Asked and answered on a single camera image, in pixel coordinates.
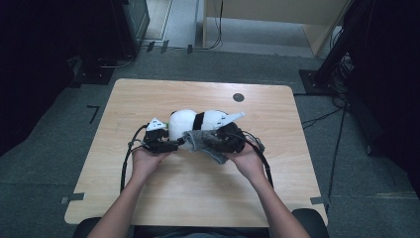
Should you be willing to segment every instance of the gray carpet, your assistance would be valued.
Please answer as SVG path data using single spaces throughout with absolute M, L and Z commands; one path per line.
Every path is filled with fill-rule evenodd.
M 299 69 L 321 59 L 159 49 L 115 70 L 109 85 L 67 88 L 32 135 L 0 158 L 0 237 L 71 237 L 60 199 L 72 193 L 113 84 L 118 78 L 289 85 L 304 92 Z M 296 96 L 301 121 L 336 109 L 329 96 Z M 100 106 L 98 115 L 87 105 Z M 327 198 L 342 112 L 305 129 L 321 193 Z M 359 125 L 346 112 L 329 206 L 331 237 L 418 237 L 420 201 L 406 173 L 371 158 Z

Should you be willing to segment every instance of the black hole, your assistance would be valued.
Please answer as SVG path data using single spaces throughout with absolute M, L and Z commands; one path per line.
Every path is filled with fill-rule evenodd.
M 245 97 L 242 93 L 235 93 L 234 94 L 234 100 L 237 102 L 242 102 L 244 101 Z

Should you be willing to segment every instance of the wrist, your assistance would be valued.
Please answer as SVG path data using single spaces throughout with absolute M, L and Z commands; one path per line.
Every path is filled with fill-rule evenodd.
M 269 181 L 265 176 L 251 177 L 248 178 L 248 180 L 254 188 L 262 187 L 263 185 L 269 184 Z
M 148 180 L 148 177 L 145 177 L 144 175 L 133 174 L 130 177 L 128 184 L 132 184 L 135 186 L 143 186 L 147 180 Z

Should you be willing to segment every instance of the cord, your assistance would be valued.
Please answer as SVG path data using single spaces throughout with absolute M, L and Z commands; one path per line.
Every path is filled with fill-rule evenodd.
M 302 126 L 303 126 L 303 124 L 306 124 L 306 123 L 309 123 L 309 122 L 312 122 L 311 124 L 309 124 L 308 126 L 305 126 L 305 127 L 303 127 L 303 130 L 305 130 L 306 128 L 308 128 L 308 127 L 311 127 L 311 126 L 313 126 L 317 121 L 319 121 L 319 120 L 323 120 L 323 119 L 325 119 L 325 118 L 327 118 L 328 116 L 330 116 L 330 115 L 333 115 L 334 113 L 336 113 L 336 112 L 338 112 L 338 111 L 340 111 L 342 108 L 338 108 L 338 109 L 336 109 L 336 110 L 334 110 L 334 111 L 332 111 L 332 112 L 330 112 L 330 113 L 327 113 L 327 114 L 325 114 L 325 115 L 323 115 L 323 116 L 321 116 L 321 117 L 318 117 L 318 118 L 315 118 L 315 119 L 311 119 L 311 120 L 308 120 L 308 121 L 304 121 L 304 122 L 302 122 L 301 124 L 302 124 Z
M 328 200 L 330 200 L 331 192 L 333 190 L 334 172 L 335 172 L 335 169 L 336 169 L 337 154 L 338 154 L 338 151 L 339 151 L 340 140 L 341 140 L 341 136 L 342 136 L 342 132 L 343 132 L 345 115 L 346 115 L 346 108 L 343 108 L 343 115 L 342 115 L 342 119 L 341 119 L 341 123 L 340 123 L 340 130 L 339 130 L 339 137 L 337 139 L 336 148 L 334 150 L 333 166 L 331 167 L 331 173 L 330 173 L 330 185 L 328 187 Z M 330 205 L 327 204 L 327 206 L 326 206 L 327 214 L 328 214 L 328 209 L 329 208 L 330 208 Z
M 219 46 L 219 44 L 222 44 L 219 48 L 221 48 L 223 46 L 223 41 L 222 41 L 222 16 L 223 16 L 223 0 L 222 0 L 221 5 L 220 5 L 219 25 L 217 24 L 217 19 L 214 18 L 214 21 L 216 23 L 216 28 L 218 29 L 218 32 L 219 32 L 219 36 L 216 39 L 216 42 L 213 44 L 213 46 L 211 46 L 210 48 L 201 49 L 202 51 L 213 50 L 217 46 Z
M 130 59 L 129 59 L 129 61 L 128 62 L 126 62 L 126 63 L 124 63 L 124 64 L 121 64 L 121 65 L 111 65 L 111 66 L 108 66 L 108 65 L 102 65 L 101 64 L 101 61 L 103 60 L 103 58 L 99 58 L 98 59 L 98 62 L 99 62 L 99 66 L 100 67 L 104 67 L 104 68 L 120 68 L 120 67 L 125 67 L 125 66 L 127 66 L 130 62 L 132 62 L 133 61 L 133 56 L 129 56 L 130 57 Z
M 271 177 L 271 170 L 268 164 L 268 161 L 266 160 L 265 156 L 263 155 L 263 151 L 261 149 L 261 143 L 259 143 L 259 147 L 257 147 L 256 145 L 254 145 L 252 142 L 250 142 L 247 139 L 244 139 L 243 137 L 240 137 L 236 134 L 232 134 L 232 133 L 223 133 L 224 135 L 228 135 L 228 136 L 233 136 L 236 137 L 238 139 L 243 140 L 244 142 L 246 142 L 247 144 L 249 144 L 251 147 L 253 147 L 254 151 L 257 153 L 257 155 L 260 157 L 260 160 L 262 160 L 262 164 L 265 170 L 265 174 L 266 174 L 266 178 L 269 181 L 269 184 L 271 184 L 271 187 L 274 188 L 274 184 L 272 183 L 272 177 Z
M 129 160 L 130 154 L 136 150 L 137 148 L 140 147 L 136 147 L 135 149 L 132 150 L 132 147 L 134 145 L 134 143 L 136 141 L 139 141 L 137 139 L 137 136 L 139 135 L 140 131 L 142 131 L 143 129 L 147 128 L 147 125 L 143 125 L 141 128 L 139 128 L 136 133 L 133 136 L 133 139 L 131 140 L 131 142 L 129 142 L 129 149 L 127 150 L 127 154 L 126 154 L 126 158 L 124 159 L 124 163 L 123 163 L 123 168 L 121 171 L 121 184 L 120 184 L 120 193 L 124 190 L 124 186 L 126 185 L 126 170 L 127 170 L 127 162 Z

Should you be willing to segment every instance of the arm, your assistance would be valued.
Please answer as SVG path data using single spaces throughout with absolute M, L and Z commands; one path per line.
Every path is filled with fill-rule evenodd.
M 143 148 L 133 154 L 133 173 L 123 192 L 89 234 L 93 237 L 126 237 L 140 192 L 149 176 L 168 154 L 152 155 Z
M 265 178 L 263 163 L 250 145 L 241 153 L 226 156 L 256 190 L 273 237 L 309 237 Z

